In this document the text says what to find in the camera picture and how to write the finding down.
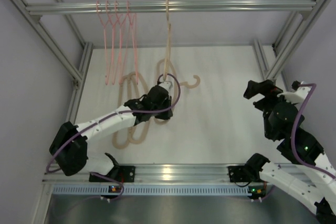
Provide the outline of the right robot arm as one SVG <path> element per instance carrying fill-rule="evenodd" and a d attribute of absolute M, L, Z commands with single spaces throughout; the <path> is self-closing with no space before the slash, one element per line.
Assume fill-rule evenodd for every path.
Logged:
<path fill-rule="evenodd" d="M 263 114 L 264 136 L 279 141 L 277 150 L 288 161 L 282 166 L 261 154 L 243 165 L 252 182 L 268 182 L 299 201 L 319 223 L 335 223 L 335 166 L 318 140 L 302 128 L 303 111 L 317 85 L 295 81 L 283 91 L 273 81 L 248 81 L 245 99 L 261 94 L 253 103 Z"/>

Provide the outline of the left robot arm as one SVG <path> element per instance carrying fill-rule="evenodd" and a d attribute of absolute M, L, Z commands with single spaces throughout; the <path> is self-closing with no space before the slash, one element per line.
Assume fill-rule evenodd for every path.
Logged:
<path fill-rule="evenodd" d="M 114 181 L 120 165 L 109 153 L 96 153 L 93 143 L 122 129 L 128 129 L 156 117 L 172 117 L 172 83 L 161 82 L 139 99 L 131 99 L 110 114 L 77 125 L 70 121 L 61 125 L 49 151 L 59 169 L 72 176 L 79 172 L 96 173 L 106 181 Z"/>

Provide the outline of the aluminium left floor rail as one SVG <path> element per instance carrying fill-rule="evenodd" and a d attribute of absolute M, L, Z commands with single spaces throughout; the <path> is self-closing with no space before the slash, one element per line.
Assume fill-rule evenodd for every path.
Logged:
<path fill-rule="evenodd" d="M 70 124 L 68 122 L 71 122 L 72 125 L 75 124 L 76 117 L 78 114 L 79 104 L 81 101 L 81 97 L 83 94 L 83 89 L 86 82 L 86 77 L 91 61 L 91 56 L 93 52 L 94 45 L 92 42 L 87 42 L 85 44 L 82 56 L 81 56 L 81 62 L 79 66 L 79 72 L 82 74 L 82 80 L 78 84 L 73 85 L 73 93 L 71 96 L 66 122 L 61 125 L 60 127 L 60 134 L 57 134 L 57 136 L 61 137 L 61 140 L 57 140 L 57 147 L 61 147 L 70 137 L 71 134 L 68 133 L 70 129 Z"/>

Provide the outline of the aluminium right floor rail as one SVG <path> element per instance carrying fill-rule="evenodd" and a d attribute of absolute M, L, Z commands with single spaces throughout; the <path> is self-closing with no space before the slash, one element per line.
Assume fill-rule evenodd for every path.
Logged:
<path fill-rule="evenodd" d="M 274 84 L 284 91 L 290 91 L 290 85 L 287 82 L 286 75 L 282 71 L 276 77 L 270 76 L 269 72 L 277 59 L 277 53 L 273 45 L 264 45 L 260 39 L 253 39 L 252 47 L 256 56 L 256 61 L 262 80 L 270 79 Z"/>

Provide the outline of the aluminium left frame post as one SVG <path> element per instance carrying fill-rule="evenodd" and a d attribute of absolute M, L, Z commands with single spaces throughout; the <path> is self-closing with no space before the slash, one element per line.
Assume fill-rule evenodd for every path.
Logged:
<path fill-rule="evenodd" d="M 38 37 L 44 42 L 48 49 L 58 59 L 62 66 L 67 70 L 72 78 L 72 84 L 74 89 L 79 89 L 82 82 L 82 74 L 79 70 L 70 62 L 62 48 L 58 45 L 55 38 L 51 35 L 45 25 L 40 21 L 41 16 L 31 15 L 26 9 L 28 4 L 25 0 L 9 0 L 18 12 L 23 16 L 24 20 L 28 22 L 30 27 L 38 35 Z"/>

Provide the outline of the aluminium right frame post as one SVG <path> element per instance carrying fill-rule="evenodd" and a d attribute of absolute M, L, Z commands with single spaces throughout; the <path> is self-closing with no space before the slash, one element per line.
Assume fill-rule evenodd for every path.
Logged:
<path fill-rule="evenodd" d="M 290 14 L 285 25 L 281 29 L 273 47 L 277 53 L 277 59 L 269 75 L 276 77 L 285 68 L 290 58 L 299 48 L 318 18 L 331 0 L 313 0 L 312 10 L 295 11 Z"/>

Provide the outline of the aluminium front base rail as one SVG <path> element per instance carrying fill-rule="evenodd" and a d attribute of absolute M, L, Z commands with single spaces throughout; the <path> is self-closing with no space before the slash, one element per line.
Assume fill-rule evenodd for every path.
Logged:
<path fill-rule="evenodd" d="M 292 164 L 277 164 L 281 169 L 295 178 L 310 183 L 310 179 Z M 235 170 L 242 164 L 126 164 L 135 168 L 125 168 L 119 172 L 118 180 L 134 184 L 228 184 Z M 66 176 L 58 171 L 45 174 L 42 182 L 45 184 L 87 184 L 89 174 L 80 172 Z"/>

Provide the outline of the aluminium frame post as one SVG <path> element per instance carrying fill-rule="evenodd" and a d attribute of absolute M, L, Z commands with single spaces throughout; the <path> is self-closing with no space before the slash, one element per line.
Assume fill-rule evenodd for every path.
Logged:
<path fill-rule="evenodd" d="M 79 89 L 82 82 L 82 74 L 79 70 L 70 62 L 62 48 L 58 45 L 55 38 L 51 35 L 45 25 L 40 21 L 41 16 L 31 15 L 26 9 L 28 4 L 25 0 L 9 0 L 18 12 L 23 16 L 24 20 L 28 22 L 30 27 L 38 35 L 38 37 L 44 42 L 48 49 L 58 59 L 62 66 L 67 70 L 72 78 L 72 84 L 74 89 Z"/>
<path fill-rule="evenodd" d="M 276 77 L 285 68 L 290 58 L 299 48 L 318 18 L 331 0 L 313 0 L 312 10 L 295 11 L 290 14 L 285 25 L 281 29 L 273 47 L 277 53 L 277 59 L 269 75 Z"/>

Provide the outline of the aluminium top hanging rail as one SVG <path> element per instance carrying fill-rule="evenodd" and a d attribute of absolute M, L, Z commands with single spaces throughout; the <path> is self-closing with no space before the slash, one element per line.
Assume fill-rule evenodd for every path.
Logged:
<path fill-rule="evenodd" d="M 28 4 L 25 9 L 31 15 L 166 12 L 308 12 L 316 4 L 315 0 L 168 0 L 115 3 L 39 3 Z"/>

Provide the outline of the aluminium floor rail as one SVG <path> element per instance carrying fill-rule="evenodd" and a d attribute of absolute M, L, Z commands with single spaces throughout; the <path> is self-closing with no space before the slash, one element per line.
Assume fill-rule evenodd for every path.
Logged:
<path fill-rule="evenodd" d="M 260 39 L 253 39 L 252 47 L 256 56 L 256 61 L 262 80 L 270 79 L 274 84 L 284 91 L 290 91 L 290 85 L 287 82 L 286 75 L 282 71 L 276 77 L 270 76 L 269 72 L 277 59 L 277 53 L 273 45 L 264 45 Z"/>
<path fill-rule="evenodd" d="M 82 56 L 81 56 L 81 62 L 79 66 L 79 72 L 82 74 L 82 80 L 78 84 L 73 85 L 73 93 L 71 96 L 66 122 L 61 125 L 60 127 L 60 134 L 57 134 L 57 136 L 61 137 L 61 140 L 57 140 L 57 147 L 61 147 L 70 137 L 71 134 L 68 133 L 70 129 L 70 124 L 68 122 L 71 122 L 72 125 L 75 124 L 76 117 L 78 114 L 79 104 L 81 101 L 81 97 L 83 94 L 83 89 L 86 82 L 86 77 L 91 61 L 91 56 L 93 52 L 94 45 L 92 42 L 87 42 L 85 44 Z"/>

